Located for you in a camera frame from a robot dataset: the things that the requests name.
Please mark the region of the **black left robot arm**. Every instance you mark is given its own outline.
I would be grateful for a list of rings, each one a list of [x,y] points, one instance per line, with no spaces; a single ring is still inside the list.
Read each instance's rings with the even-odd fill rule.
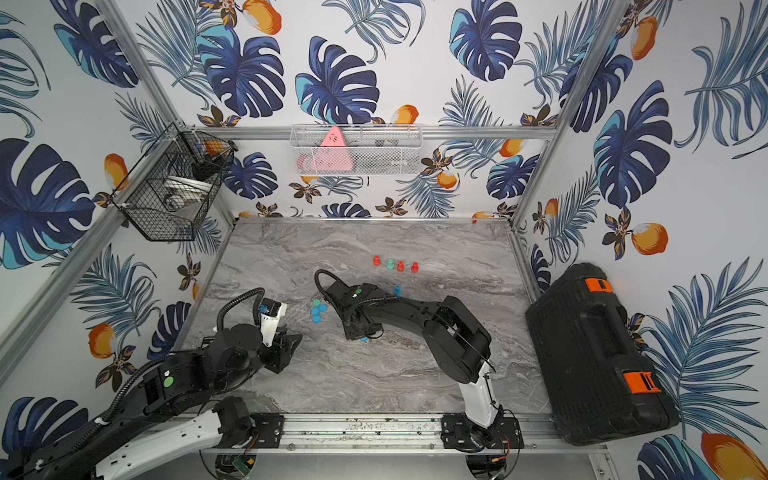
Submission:
[[[265,445],[268,433],[233,392],[262,368],[281,372],[302,338],[279,328],[265,345],[253,325],[221,329],[197,349],[139,368],[93,419],[69,404],[17,402],[1,476],[130,479],[193,451]]]

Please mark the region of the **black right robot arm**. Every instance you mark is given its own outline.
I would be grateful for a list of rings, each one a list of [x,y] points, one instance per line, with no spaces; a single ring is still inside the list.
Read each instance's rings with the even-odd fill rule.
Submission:
[[[465,411],[457,427],[445,426],[441,440],[464,453],[506,449],[503,407],[495,398],[490,373],[491,335],[454,296],[442,301],[406,299],[363,283],[336,280],[323,293],[342,321],[349,340],[371,339],[388,325],[419,335],[440,370],[458,383]]]

